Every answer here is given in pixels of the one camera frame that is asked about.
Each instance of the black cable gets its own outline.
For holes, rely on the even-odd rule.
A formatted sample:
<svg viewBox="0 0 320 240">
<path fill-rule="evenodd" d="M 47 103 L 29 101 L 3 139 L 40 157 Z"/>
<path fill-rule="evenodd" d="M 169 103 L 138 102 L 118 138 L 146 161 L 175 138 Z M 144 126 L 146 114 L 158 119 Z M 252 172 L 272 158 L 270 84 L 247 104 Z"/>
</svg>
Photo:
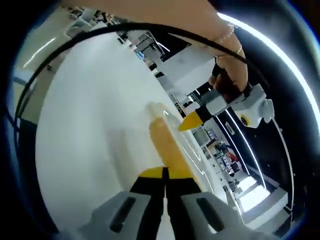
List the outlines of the black cable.
<svg viewBox="0 0 320 240">
<path fill-rule="evenodd" d="M 19 128 L 17 125 L 15 125 L 15 121 L 14 121 L 13 117 L 11 116 L 7 107 L 4 108 L 4 113 L 6 115 L 6 118 L 9 120 L 9 123 L 12 125 L 12 127 L 15 128 L 17 132 L 19 132 Z"/>
<path fill-rule="evenodd" d="M 49 64 L 51 63 L 59 54 L 63 53 L 64 51 L 72 48 L 75 46 L 77 43 L 80 43 L 84 40 L 90 39 L 95 36 L 99 36 L 102 34 L 107 34 L 107 33 L 113 33 L 113 32 L 123 32 L 123 31 L 133 31 L 133 30 L 147 30 L 147 31 L 160 31 L 160 32 L 167 32 L 169 34 L 173 35 L 178 35 L 182 36 L 197 42 L 200 42 L 202 44 L 206 44 L 212 48 L 215 48 L 221 52 L 224 52 L 226 54 L 229 54 L 230 56 L 234 57 L 235 59 L 238 59 L 239 61 L 247 64 L 250 68 L 252 68 L 254 71 L 257 72 L 258 75 L 260 75 L 262 81 L 264 84 L 269 87 L 268 82 L 265 80 L 263 75 L 261 74 L 260 70 L 253 65 L 250 61 L 247 59 L 243 58 L 242 56 L 236 54 L 235 52 L 229 50 L 228 48 L 211 41 L 205 37 L 202 37 L 200 35 L 197 35 L 195 33 L 182 30 L 173 26 L 166 26 L 166 25 L 161 25 L 161 24 L 153 24 L 153 23 L 135 23 L 135 22 L 129 22 L 129 23 L 123 23 L 123 24 L 118 24 L 118 25 L 112 25 L 104 28 L 99 28 L 95 29 L 89 32 L 84 32 L 82 34 L 79 34 L 75 36 L 73 39 L 67 41 L 60 47 L 58 47 L 56 50 L 54 50 L 41 64 L 40 66 L 36 69 L 30 80 L 27 82 L 25 85 L 21 96 L 19 98 L 17 107 L 16 107 L 16 112 L 14 116 L 14 121 L 13 125 L 17 126 L 18 118 L 21 117 L 22 112 L 21 112 L 21 105 L 23 102 L 23 99 L 25 98 L 25 95 L 27 94 L 31 84 L 35 81 L 36 77 L 39 75 L 39 73 Z M 14 128 L 14 143 L 15 143 L 15 150 L 17 153 L 18 149 L 18 142 L 17 142 L 17 128 Z"/>
</svg>

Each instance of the fluorescent light strip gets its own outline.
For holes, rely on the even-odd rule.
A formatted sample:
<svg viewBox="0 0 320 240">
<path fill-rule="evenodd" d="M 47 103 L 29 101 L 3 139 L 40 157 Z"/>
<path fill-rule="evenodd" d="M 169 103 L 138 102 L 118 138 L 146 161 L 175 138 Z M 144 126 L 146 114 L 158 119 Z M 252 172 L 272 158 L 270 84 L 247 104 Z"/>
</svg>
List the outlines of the fluorescent light strip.
<svg viewBox="0 0 320 240">
<path fill-rule="evenodd" d="M 243 132 L 240 130 L 240 128 L 239 128 L 239 126 L 237 125 L 236 121 L 235 121 L 234 118 L 230 115 L 230 113 L 228 112 L 227 109 L 225 110 L 225 112 L 228 114 L 228 116 L 230 117 L 231 121 L 234 123 L 234 125 L 235 125 L 236 128 L 238 129 L 241 137 L 243 138 L 246 146 L 248 147 L 248 149 L 249 149 L 249 151 L 250 151 L 250 153 L 251 153 L 251 155 L 252 155 L 252 157 L 253 157 L 253 160 L 254 160 L 254 162 L 255 162 L 255 164 L 256 164 L 256 167 L 258 168 L 259 174 L 260 174 L 261 179 L 262 179 L 263 186 L 264 186 L 264 188 L 266 189 L 266 188 L 267 188 L 267 187 L 266 187 L 266 183 L 265 183 L 264 177 L 263 177 L 263 175 L 262 175 L 260 166 L 259 166 L 259 164 L 258 164 L 258 161 L 257 161 L 257 159 L 256 159 L 256 156 L 255 156 L 254 152 L 252 151 L 252 149 L 251 149 L 251 147 L 250 147 L 247 139 L 245 138 L 245 135 L 244 135 Z"/>
<path fill-rule="evenodd" d="M 290 176 L 291 176 L 291 191 L 292 191 L 292 196 L 291 196 L 291 208 L 288 208 L 290 211 L 292 211 L 292 209 L 294 208 L 294 199 L 295 199 L 295 181 L 294 181 L 294 171 L 293 171 L 293 168 L 292 168 L 292 164 L 291 164 L 291 159 L 290 159 L 290 155 L 289 155 L 289 151 L 288 151 L 288 148 L 287 148 L 287 144 L 285 142 L 285 138 L 284 136 L 282 135 L 282 132 L 281 132 L 281 129 L 278 125 L 278 123 L 276 122 L 275 119 L 272 119 L 273 120 L 273 123 L 275 125 L 275 128 L 277 129 L 278 133 L 279 133 L 279 136 L 281 138 L 281 141 L 282 141 L 282 144 L 283 144 L 283 147 L 284 147 L 284 150 L 285 150 L 285 153 L 286 153 L 286 157 L 288 159 L 288 164 L 289 164 L 289 169 L 290 169 Z"/>
<path fill-rule="evenodd" d="M 162 45 L 160 42 L 158 42 L 157 41 L 157 43 L 161 46 L 161 47 L 163 47 L 165 50 L 167 50 L 169 53 L 170 53 L 170 50 L 168 49 L 168 48 L 166 48 L 164 45 Z"/>
<path fill-rule="evenodd" d="M 240 156 L 240 158 L 241 158 L 241 161 L 242 161 L 242 163 L 243 163 L 243 165 L 244 165 L 244 167 L 245 167 L 246 173 L 247 173 L 248 175 L 250 175 L 249 170 L 248 170 L 248 168 L 247 168 L 247 166 L 246 166 L 246 163 L 245 163 L 244 159 L 242 158 L 242 156 L 241 156 L 241 154 L 240 154 L 237 146 L 235 145 L 234 141 L 232 140 L 231 136 L 229 135 L 227 129 L 225 128 L 225 126 L 222 124 L 222 122 L 220 121 L 220 119 L 219 119 L 217 116 L 216 116 L 216 119 L 217 119 L 217 120 L 219 121 L 219 123 L 221 124 L 223 130 L 226 132 L 226 134 L 228 135 L 229 139 L 231 140 L 231 142 L 232 142 L 232 144 L 233 144 L 236 152 L 239 154 L 239 156 Z"/>
<path fill-rule="evenodd" d="M 275 54 L 277 54 L 282 61 L 288 66 L 288 68 L 292 71 L 292 73 L 295 75 L 295 77 L 297 78 L 297 80 L 299 81 L 300 85 L 302 86 L 306 97 L 308 98 L 317 125 L 318 125 L 318 132 L 319 132 L 319 136 L 320 136 L 320 111 L 315 99 L 315 96 L 313 95 L 309 85 L 307 84 L 306 79 L 304 78 L 304 76 L 302 75 L 302 73 L 299 71 L 299 69 L 297 68 L 297 66 L 291 61 L 291 59 L 280 49 L 280 47 L 278 47 L 273 41 L 271 41 L 268 37 L 266 37 L 265 35 L 263 35 L 261 32 L 257 31 L 256 29 L 252 28 L 251 26 L 233 18 L 227 15 L 224 15 L 222 13 L 218 13 L 219 17 L 222 18 L 223 20 L 226 20 L 234 25 L 237 25 L 238 27 L 246 30 L 247 32 L 249 32 L 250 34 L 252 34 L 253 36 L 255 36 L 256 38 L 258 38 L 259 40 L 261 40 L 261 42 L 263 42 L 264 44 L 266 44 Z"/>
<path fill-rule="evenodd" d="M 50 41 L 48 41 L 45 45 L 43 45 L 42 47 L 40 47 L 32 56 L 31 58 L 23 65 L 23 67 L 25 68 L 31 61 L 32 59 L 35 58 L 35 56 L 42 50 L 44 49 L 46 46 L 48 46 L 50 43 L 52 43 L 54 40 L 56 40 L 55 38 L 52 38 Z"/>
</svg>

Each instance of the yellow object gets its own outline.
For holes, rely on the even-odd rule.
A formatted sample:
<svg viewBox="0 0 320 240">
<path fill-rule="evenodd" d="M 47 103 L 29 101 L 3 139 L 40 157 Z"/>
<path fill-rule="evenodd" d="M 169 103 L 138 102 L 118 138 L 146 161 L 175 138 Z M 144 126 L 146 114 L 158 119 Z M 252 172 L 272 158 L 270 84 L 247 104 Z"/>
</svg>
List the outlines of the yellow object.
<svg viewBox="0 0 320 240">
<path fill-rule="evenodd" d="M 140 173 L 139 177 L 161 179 L 163 168 L 164 168 L 163 166 L 156 166 L 153 168 L 148 168 L 147 170 L 144 170 L 142 173 Z"/>
<path fill-rule="evenodd" d="M 250 121 L 249 121 L 249 119 L 245 116 L 245 115 L 241 115 L 240 116 L 240 118 L 241 118 L 241 122 L 245 125 L 245 126 L 250 126 L 251 124 L 250 124 Z"/>
<path fill-rule="evenodd" d="M 170 179 L 193 178 L 196 180 L 162 117 L 158 117 L 150 123 L 149 132 L 156 151 L 169 170 Z"/>
<path fill-rule="evenodd" d="M 201 126 L 202 124 L 204 124 L 204 122 L 200 119 L 197 112 L 193 111 L 183 119 L 183 122 L 180 124 L 178 130 L 182 132 L 189 129 L 194 129 Z"/>
</svg>

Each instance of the window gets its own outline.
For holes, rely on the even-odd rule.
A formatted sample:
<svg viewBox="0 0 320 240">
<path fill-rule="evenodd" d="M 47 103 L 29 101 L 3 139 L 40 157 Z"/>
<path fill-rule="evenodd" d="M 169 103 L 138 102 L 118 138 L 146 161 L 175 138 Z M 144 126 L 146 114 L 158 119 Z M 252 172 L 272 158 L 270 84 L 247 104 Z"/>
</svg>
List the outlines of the window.
<svg viewBox="0 0 320 240">
<path fill-rule="evenodd" d="M 239 183 L 238 187 L 240 187 L 242 192 L 244 192 L 245 190 L 253 186 L 256 182 L 257 181 L 252 176 L 248 176 Z"/>
<path fill-rule="evenodd" d="M 243 197 L 241 197 L 240 203 L 244 212 L 249 211 L 253 207 L 261 203 L 266 197 L 270 195 L 270 192 L 263 186 L 259 185 Z"/>
</svg>

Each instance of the desk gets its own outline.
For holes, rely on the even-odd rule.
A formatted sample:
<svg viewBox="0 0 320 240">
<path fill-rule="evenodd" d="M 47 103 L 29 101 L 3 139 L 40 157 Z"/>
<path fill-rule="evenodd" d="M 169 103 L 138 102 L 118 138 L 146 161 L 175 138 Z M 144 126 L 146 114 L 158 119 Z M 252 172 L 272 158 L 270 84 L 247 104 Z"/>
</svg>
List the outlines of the desk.
<svg viewBox="0 0 320 240">
<path fill-rule="evenodd" d="M 163 165 L 144 114 L 150 101 L 163 103 L 182 120 L 144 61 L 117 38 L 105 34 L 73 47 L 43 103 L 35 163 L 44 203 L 59 230 L 85 224 L 95 208 L 129 190 L 139 173 Z M 204 189 L 209 181 L 226 201 L 198 150 L 202 161 L 193 166 L 195 175 Z"/>
</svg>

